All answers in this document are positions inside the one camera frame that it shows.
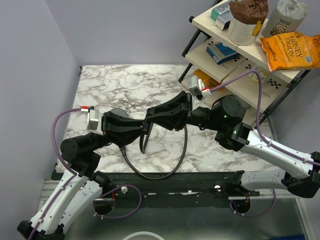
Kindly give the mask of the black T-shaped fitting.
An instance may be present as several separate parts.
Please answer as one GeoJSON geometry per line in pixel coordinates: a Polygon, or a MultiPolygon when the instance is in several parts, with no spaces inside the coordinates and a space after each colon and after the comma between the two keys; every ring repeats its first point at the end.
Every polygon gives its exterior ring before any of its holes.
{"type": "Polygon", "coordinates": [[[153,123],[152,122],[145,121],[143,123],[143,132],[144,133],[149,133],[151,131],[152,127],[153,127],[153,123]]]}

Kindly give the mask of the orange snack bag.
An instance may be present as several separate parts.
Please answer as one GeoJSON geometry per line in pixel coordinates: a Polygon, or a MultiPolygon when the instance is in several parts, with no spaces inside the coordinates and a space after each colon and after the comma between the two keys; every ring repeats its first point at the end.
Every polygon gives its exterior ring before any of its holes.
{"type": "Polygon", "coordinates": [[[215,80],[214,78],[212,78],[200,69],[195,70],[193,73],[195,76],[202,80],[206,88],[213,89],[221,84],[220,82],[218,82],[217,80],[215,80]]]}

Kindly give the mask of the grey cylindrical canister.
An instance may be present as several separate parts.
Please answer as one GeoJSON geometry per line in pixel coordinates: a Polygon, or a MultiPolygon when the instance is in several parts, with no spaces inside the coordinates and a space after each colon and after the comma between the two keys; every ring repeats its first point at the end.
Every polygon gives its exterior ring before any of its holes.
{"type": "Polygon", "coordinates": [[[269,38],[294,32],[309,13],[309,7],[297,0],[280,0],[272,11],[262,35],[269,38]]]}

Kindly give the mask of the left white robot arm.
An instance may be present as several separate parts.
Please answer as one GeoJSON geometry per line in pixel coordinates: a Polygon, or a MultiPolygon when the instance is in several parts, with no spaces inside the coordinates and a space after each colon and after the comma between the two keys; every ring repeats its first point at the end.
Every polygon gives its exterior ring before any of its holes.
{"type": "MultiPolygon", "coordinates": [[[[40,215],[40,217],[37,219],[37,222],[35,224],[35,226],[33,227],[33,229],[31,230],[30,234],[28,235],[27,240],[35,240],[36,238],[33,238],[37,228],[39,227],[40,224],[42,224],[44,222],[44,218],[47,215],[47,212],[50,210],[50,208],[52,207],[52,205],[54,204],[54,202],[56,201],[56,199],[62,194],[66,192],[66,188],[68,186],[68,184],[70,182],[72,182],[74,180],[74,178],[78,177],[78,173],[76,173],[75,171],[73,171],[65,162],[65,160],[63,160],[58,147],[57,147],[57,142],[56,142],[56,136],[55,136],[55,129],[56,129],[56,124],[59,120],[60,117],[62,117],[63,115],[67,114],[67,113],[71,113],[71,112],[79,112],[79,111],[85,111],[88,112],[89,109],[88,108],[73,108],[70,110],[66,110],[63,111],[62,113],[59,113],[58,116],[54,119],[52,126],[51,126],[51,141],[52,141],[52,146],[53,149],[57,155],[57,157],[59,158],[60,162],[62,163],[62,165],[64,165],[66,167],[66,169],[69,171],[69,173],[71,174],[71,176],[63,183],[62,186],[58,187],[57,193],[55,193],[55,195],[53,195],[52,199],[48,202],[47,207],[45,208],[45,210],[42,211],[42,214],[40,215]]],[[[134,188],[139,196],[139,202],[137,207],[130,213],[123,215],[123,216],[117,216],[117,217],[105,217],[105,218],[109,218],[109,219],[122,219],[122,218],[126,218],[129,217],[131,215],[133,215],[135,212],[138,211],[138,209],[141,207],[141,203],[142,203],[142,195],[140,190],[133,185],[129,185],[127,184],[126,187],[131,187],[134,188]]]]}

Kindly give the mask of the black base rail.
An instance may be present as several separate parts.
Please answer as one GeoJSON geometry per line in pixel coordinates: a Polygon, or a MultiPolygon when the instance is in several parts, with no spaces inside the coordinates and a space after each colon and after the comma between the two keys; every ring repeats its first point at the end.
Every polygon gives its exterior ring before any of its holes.
{"type": "Polygon", "coordinates": [[[229,199],[244,200],[258,197],[256,191],[241,186],[243,171],[236,172],[182,172],[174,173],[161,180],[149,180],[136,173],[96,172],[91,181],[102,187],[107,194],[98,202],[99,207],[111,204],[110,190],[126,185],[127,193],[114,192],[114,206],[117,209],[141,208],[226,208],[229,199]]]}

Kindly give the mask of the orange honey dijon bag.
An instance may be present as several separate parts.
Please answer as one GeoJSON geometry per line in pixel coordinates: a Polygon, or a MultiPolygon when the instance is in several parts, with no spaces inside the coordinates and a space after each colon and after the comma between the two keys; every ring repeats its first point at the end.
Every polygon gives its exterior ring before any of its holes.
{"type": "Polygon", "coordinates": [[[285,32],[260,43],[270,71],[311,70],[320,67],[320,36],[307,36],[299,31],[285,32]]]}

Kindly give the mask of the silver small box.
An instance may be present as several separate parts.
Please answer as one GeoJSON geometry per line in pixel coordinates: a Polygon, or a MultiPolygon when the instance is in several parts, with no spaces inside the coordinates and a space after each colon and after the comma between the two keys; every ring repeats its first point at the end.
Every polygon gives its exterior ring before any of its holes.
{"type": "Polygon", "coordinates": [[[221,30],[224,31],[229,28],[231,22],[230,12],[219,15],[215,20],[215,25],[221,30]]]}

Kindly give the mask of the white cup brown lid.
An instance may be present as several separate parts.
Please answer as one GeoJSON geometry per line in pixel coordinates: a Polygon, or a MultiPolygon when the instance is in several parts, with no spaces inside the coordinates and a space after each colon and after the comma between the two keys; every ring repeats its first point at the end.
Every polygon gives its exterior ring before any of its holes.
{"type": "Polygon", "coordinates": [[[256,37],[252,36],[258,21],[264,24],[269,13],[266,0],[232,0],[229,3],[231,14],[227,36],[238,46],[252,44],[256,37]]]}

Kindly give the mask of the grey shower head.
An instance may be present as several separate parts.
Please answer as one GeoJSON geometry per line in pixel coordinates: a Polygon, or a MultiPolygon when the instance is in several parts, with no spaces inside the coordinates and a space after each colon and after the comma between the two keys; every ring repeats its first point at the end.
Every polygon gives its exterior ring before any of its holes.
{"type": "Polygon", "coordinates": [[[118,116],[121,116],[121,117],[125,117],[125,118],[129,117],[127,112],[122,108],[113,108],[110,112],[113,113],[113,114],[116,114],[118,116]]]}

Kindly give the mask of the teal small box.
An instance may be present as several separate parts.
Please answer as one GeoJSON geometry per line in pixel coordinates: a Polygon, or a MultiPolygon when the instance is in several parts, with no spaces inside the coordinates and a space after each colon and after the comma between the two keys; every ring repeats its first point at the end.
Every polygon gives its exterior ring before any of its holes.
{"type": "Polygon", "coordinates": [[[225,13],[229,13],[230,12],[230,6],[229,6],[229,3],[231,1],[230,0],[227,0],[226,2],[224,3],[221,3],[220,5],[218,6],[215,6],[212,10],[211,10],[211,15],[210,17],[216,21],[217,18],[225,13]]]}

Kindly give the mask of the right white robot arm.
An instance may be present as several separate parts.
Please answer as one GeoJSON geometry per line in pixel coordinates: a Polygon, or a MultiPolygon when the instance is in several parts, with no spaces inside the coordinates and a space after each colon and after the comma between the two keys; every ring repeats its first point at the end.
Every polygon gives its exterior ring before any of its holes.
{"type": "Polygon", "coordinates": [[[320,154],[303,153],[265,137],[258,128],[243,123],[246,110],[233,95],[222,97],[211,108],[195,107],[190,93],[151,107],[145,122],[167,130],[186,125],[216,132],[215,140],[227,150],[256,156],[277,166],[276,170],[244,171],[230,183],[230,191],[241,196],[258,189],[283,189],[302,198],[313,198],[320,188],[320,154]]]}

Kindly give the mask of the blue box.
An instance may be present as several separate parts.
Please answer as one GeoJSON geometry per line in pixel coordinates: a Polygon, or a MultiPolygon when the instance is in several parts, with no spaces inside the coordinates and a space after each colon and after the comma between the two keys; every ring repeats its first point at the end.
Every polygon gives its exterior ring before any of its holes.
{"type": "Polygon", "coordinates": [[[218,65],[235,59],[240,55],[238,52],[225,46],[221,42],[208,44],[206,52],[218,65]]]}

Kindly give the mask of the white round rim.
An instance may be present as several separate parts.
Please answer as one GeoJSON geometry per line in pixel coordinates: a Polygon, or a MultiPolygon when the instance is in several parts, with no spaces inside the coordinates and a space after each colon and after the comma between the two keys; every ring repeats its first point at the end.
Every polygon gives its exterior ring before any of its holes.
{"type": "Polygon", "coordinates": [[[150,232],[150,231],[134,232],[134,233],[131,233],[131,234],[127,235],[122,240],[130,240],[132,238],[141,237],[141,236],[152,237],[152,238],[155,238],[156,240],[165,240],[162,236],[160,236],[160,235],[158,235],[158,234],[156,234],[154,232],[150,232]]]}

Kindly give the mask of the yellow clip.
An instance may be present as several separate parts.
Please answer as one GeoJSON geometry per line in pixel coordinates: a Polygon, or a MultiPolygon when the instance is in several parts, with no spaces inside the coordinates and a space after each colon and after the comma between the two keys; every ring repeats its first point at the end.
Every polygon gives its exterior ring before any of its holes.
{"type": "Polygon", "coordinates": [[[254,37],[257,37],[257,36],[258,36],[258,34],[259,34],[260,30],[261,30],[262,25],[263,25],[263,23],[259,20],[259,21],[256,23],[256,25],[255,25],[255,27],[254,27],[254,29],[253,29],[253,31],[252,31],[252,36],[254,36],[254,37]]]}

